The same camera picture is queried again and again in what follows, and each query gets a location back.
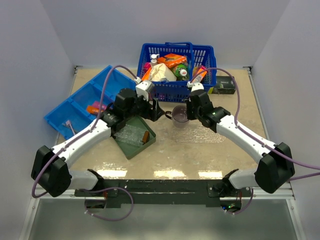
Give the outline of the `crumpled beige paper bag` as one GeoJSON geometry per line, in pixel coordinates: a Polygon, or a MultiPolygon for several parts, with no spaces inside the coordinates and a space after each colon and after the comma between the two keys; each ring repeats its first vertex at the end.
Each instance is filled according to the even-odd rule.
{"type": "Polygon", "coordinates": [[[148,79],[153,82],[175,82],[177,77],[164,63],[160,63],[151,68],[148,79]]]}

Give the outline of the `green soda bottle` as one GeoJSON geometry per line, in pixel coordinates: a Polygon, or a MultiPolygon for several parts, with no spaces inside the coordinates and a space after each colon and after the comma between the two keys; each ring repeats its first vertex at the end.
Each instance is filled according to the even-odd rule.
{"type": "Polygon", "coordinates": [[[187,81],[189,79],[188,67],[184,64],[178,64],[172,69],[177,81],[187,81]]]}

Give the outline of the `pink toothpaste tube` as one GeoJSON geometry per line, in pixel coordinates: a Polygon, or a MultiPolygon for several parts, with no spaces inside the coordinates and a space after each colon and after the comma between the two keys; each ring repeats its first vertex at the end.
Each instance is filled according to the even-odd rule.
{"type": "Polygon", "coordinates": [[[92,106],[95,107],[95,108],[98,108],[100,105],[100,102],[99,101],[95,101],[92,106]]]}

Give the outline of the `light blue compartment bin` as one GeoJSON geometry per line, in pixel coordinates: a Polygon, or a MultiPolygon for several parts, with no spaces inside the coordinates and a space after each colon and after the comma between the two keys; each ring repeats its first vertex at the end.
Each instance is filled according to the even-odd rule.
{"type": "MultiPolygon", "coordinates": [[[[46,122],[66,140],[74,136],[65,126],[67,120],[70,120],[73,129],[78,133],[96,119],[96,116],[87,112],[86,108],[92,106],[95,101],[100,101],[103,85],[111,68],[112,66],[107,66],[44,117],[46,122]]],[[[136,83],[115,69],[107,82],[103,105],[107,106],[113,102],[116,95],[124,88],[135,90],[136,83]]]]}

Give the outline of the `orange cardboard box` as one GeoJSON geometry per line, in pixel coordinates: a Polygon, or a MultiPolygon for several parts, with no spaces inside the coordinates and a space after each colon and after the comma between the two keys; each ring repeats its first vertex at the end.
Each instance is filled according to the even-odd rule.
{"type": "Polygon", "coordinates": [[[169,53],[157,59],[158,64],[165,64],[169,69],[186,62],[187,57],[185,55],[178,55],[174,53],[169,53]]]}

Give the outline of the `clear glass tray wooden handles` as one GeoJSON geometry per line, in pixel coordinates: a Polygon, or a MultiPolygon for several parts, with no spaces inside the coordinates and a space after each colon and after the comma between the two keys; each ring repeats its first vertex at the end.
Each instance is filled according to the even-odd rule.
{"type": "Polygon", "coordinates": [[[184,128],[172,126],[169,129],[162,129],[159,132],[161,141],[170,139],[176,143],[219,144],[226,140],[226,137],[197,123],[189,123],[184,128]]]}

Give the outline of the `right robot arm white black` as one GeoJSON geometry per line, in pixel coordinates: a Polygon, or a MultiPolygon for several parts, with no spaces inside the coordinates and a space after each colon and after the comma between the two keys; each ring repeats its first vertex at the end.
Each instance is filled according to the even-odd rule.
{"type": "Polygon", "coordinates": [[[257,168],[234,169],[225,175],[214,187],[221,195],[233,197],[246,187],[259,187],[273,194],[295,175],[294,164],[290,161],[291,149],[287,144],[275,144],[235,122],[229,111],[213,106],[204,90],[191,92],[185,103],[189,120],[198,120],[204,127],[231,140],[257,163],[257,168]]]}

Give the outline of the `purple translucent cup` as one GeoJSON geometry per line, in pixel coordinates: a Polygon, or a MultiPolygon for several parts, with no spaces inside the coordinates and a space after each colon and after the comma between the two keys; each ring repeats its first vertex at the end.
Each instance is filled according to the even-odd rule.
{"type": "Polygon", "coordinates": [[[187,116],[187,107],[185,105],[177,105],[171,111],[166,111],[165,116],[170,119],[176,128],[185,128],[189,119],[187,116]]]}

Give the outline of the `orange scrub sponge pack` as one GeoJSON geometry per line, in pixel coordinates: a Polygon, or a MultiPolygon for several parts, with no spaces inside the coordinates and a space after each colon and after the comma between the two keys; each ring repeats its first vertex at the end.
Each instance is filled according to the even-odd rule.
{"type": "Polygon", "coordinates": [[[150,67],[146,73],[143,75],[143,77],[141,78],[142,81],[147,81],[150,78],[150,72],[151,72],[152,68],[150,67]]]}

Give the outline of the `white pump bottle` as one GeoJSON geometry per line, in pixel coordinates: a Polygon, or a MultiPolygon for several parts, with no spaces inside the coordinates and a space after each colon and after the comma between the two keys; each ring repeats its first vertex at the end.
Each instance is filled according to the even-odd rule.
{"type": "Polygon", "coordinates": [[[153,68],[155,65],[158,64],[158,57],[159,57],[159,56],[160,56],[159,54],[155,54],[155,53],[153,53],[153,54],[150,55],[150,65],[151,65],[152,68],[153,68]]]}

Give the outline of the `pink carton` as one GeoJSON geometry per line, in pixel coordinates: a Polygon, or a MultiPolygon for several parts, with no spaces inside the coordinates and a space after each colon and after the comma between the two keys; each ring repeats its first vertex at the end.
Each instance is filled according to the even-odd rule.
{"type": "Polygon", "coordinates": [[[146,62],[143,65],[143,74],[145,75],[150,69],[151,69],[151,63],[150,62],[146,62]]]}

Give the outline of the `orange pink snack box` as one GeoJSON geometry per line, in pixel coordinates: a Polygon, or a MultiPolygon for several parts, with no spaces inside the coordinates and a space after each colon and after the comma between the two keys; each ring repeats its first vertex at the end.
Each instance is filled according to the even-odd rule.
{"type": "Polygon", "coordinates": [[[194,80],[192,80],[192,83],[201,83],[205,76],[207,75],[207,72],[205,71],[206,67],[203,65],[195,66],[193,68],[192,76],[196,76],[194,80]]]}

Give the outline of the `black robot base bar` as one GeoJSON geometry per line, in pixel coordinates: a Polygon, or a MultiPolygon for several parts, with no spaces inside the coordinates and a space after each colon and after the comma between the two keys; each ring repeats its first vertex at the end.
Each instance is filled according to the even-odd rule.
{"type": "Polygon", "coordinates": [[[99,198],[107,208],[124,204],[136,205],[205,205],[240,209],[241,197],[250,197],[251,191],[224,190],[221,179],[108,179],[99,181],[93,190],[76,190],[76,197],[99,198]]]}

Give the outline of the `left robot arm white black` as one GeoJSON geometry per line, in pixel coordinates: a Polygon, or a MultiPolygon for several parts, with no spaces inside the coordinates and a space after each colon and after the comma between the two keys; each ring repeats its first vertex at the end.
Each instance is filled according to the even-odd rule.
{"type": "Polygon", "coordinates": [[[52,197],[66,190],[86,190],[99,196],[104,190],[104,178],[92,169],[71,171],[70,167],[90,148],[124,128],[131,118],[140,116],[155,122],[164,114],[158,99],[149,102],[135,90],[122,89],[115,101],[82,131],[59,145],[51,148],[44,145],[37,150],[31,171],[34,180],[31,195],[38,198],[35,191],[40,185],[52,197]]]}

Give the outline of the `orange toothpaste tube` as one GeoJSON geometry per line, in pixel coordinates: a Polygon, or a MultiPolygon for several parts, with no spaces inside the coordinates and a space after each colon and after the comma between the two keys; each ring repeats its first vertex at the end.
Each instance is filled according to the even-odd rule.
{"type": "Polygon", "coordinates": [[[91,105],[87,106],[86,111],[92,115],[98,115],[101,112],[98,108],[91,105]]]}

